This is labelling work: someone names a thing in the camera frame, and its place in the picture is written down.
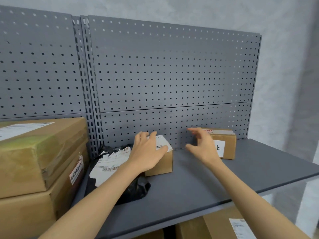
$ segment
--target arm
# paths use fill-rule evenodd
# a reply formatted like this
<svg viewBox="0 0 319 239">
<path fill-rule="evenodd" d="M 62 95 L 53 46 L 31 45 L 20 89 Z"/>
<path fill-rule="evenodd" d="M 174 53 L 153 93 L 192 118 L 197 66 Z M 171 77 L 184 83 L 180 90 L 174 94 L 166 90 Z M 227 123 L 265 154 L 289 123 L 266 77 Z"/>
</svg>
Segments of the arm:
<svg viewBox="0 0 319 239">
<path fill-rule="evenodd" d="M 71 208 L 39 239 L 95 238 L 115 203 L 134 178 L 153 168 L 167 152 L 167 146 L 156 150 L 156 132 L 152 132 L 148 140 L 147 135 L 148 132 L 137 134 L 129 159 L 108 180 Z"/>
<path fill-rule="evenodd" d="M 186 148 L 217 177 L 258 239 L 309 238 L 226 167 L 207 132 L 201 128 L 188 130 L 196 135 L 198 145 L 187 144 Z"/>
</svg>

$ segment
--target black plastic bag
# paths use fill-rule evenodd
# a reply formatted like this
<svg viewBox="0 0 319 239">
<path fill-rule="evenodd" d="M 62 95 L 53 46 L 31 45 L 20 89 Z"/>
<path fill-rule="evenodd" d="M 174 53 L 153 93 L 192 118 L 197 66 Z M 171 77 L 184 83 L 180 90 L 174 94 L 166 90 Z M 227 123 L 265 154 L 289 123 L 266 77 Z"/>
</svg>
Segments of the black plastic bag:
<svg viewBox="0 0 319 239">
<path fill-rule="evenodd" d="M 126 147 L 130 147 L 132 149 L 133 144 L 122 146 L 120 149 L 124 149 Z M 105 146 L 104 144 L 102 144 L 98 152 L 99 155 L 96 156 L 90 163 L 90 167 L 89 167 L 90 172 L 92 171 L 94 166 L 97 164 L 98 160 L 102 158 L 103 155 L 112 154 L 113 152 L 117 152 L 117 150 L 114 150 L 112 147 Z M 95 181 L 96 179 L 89 177 L 87 181 L 87 185 L 86 185 L 85 196 L 97 188 L 95 186 Z M 151 187 L 151 184 L 143 175 L 143 173 L 139 174 L 123 192 L 121 197 L 118 199 L 116 205 L 121 205 L 121 204 L 125 204 L 131 201 L 144 198 L 147 195 L 150 187 Z"/>
</svg>

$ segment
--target hand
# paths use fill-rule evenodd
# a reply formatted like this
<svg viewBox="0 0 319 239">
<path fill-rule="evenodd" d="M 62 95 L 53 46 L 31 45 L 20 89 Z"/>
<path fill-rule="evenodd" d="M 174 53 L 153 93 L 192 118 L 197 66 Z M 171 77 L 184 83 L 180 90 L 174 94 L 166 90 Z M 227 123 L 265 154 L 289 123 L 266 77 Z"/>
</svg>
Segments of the hand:
<svg viewBox="0 0 319 239">
<path fill-rule="evenodd" d="M 186 149 L 195 155 L 206 166 L 220 163 L 213 138 L 201 128 L 188 128 L 197 138 L 197 146 L 186 144 Z"/>
<path fill-rule="evenodd" d="M 168 146 L 156 150 L 156 132 L 149 139 L 148 132 L 139 132 L 135 136 L 134 145 L 127 162 L 135 166 L 139 173 L 152 169 L 168 151 Z"/>
</svg>

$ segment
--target white sticker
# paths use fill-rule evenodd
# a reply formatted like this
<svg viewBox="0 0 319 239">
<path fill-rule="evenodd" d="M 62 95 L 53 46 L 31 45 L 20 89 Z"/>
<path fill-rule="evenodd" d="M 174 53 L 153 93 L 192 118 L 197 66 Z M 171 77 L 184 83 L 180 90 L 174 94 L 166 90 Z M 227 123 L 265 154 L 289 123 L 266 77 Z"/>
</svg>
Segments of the white sticker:
<svg viewBox="0 0 319 239">
<path fill-rule="evenodd" d="M 156 136 L 156 150 L 159 150 L 161 147 L 167 145 L 168 146 L 168 151 L 170 152 L 173 150 L 172 146 L 169 144 L 169 142 L 165 139 L 163 135 L 158 135 Z"/>
<path fill-rule="evenodd" d="M 222 158 L 224 156 L 224 150 L 225 150 L 225 141 L 221 140 L 214 140 L 215 147 L 217 149 L 218 156 Z"/>
<path fill-rule="evenodd" d="M 31 132 L 35 129 L 50 125 L 52 123 L 54 122 L 14 124 L 0 128 L 0 141 L 19 136 L 26 132 Z"/>
<path fill-rule="evenodd" d="M 256 239 L 244 219 L 229 219 L 237 239 Z"/>
<path fill-rule="evenodd" d="M 75 166 L 75 168 L 73 169 L 73 171 L 69 175 L 72 185 L 77 180 L 82 169 L 83 169 L 83 156 L 81 155 L 80 161 L 78 162 L 78 164 Z"/>
<path fill-rule="evenodd" d="M 92 171 L 90 172 L 90 178 L 94 178 L 95 186 L 99 187 L 104 181 L 112 176 L 119 168 L 119 166 L 129 159 L 131 148 L 119 150 L 116 153 L 105 154 L 98 160 Z"/>
<path fill-rule="evenodd" d="M 213 130 L 213 129 L 203 129 L 209 134 L 223 134 L 223 135 L 235 135 L 232 130 Z"/>
</svg>

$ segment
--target forearm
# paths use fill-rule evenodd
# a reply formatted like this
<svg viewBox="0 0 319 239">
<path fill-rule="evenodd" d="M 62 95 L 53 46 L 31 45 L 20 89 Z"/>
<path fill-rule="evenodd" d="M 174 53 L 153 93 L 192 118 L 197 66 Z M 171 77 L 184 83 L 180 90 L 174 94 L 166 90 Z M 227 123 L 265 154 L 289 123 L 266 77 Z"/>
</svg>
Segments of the forearm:
<svg viewBox="0 0 319 239">
<path fill-rule="evenodd" d="M 95 238 L 124 190 L 138 175 L 128 162 L 70 209 L 40 239 Z"/>
<path fill-rule="evenodd" d="M 309 238 L 284 215 L 242 182 L 222 162 L 209 164 L 258 239 Z"/>
</svg>

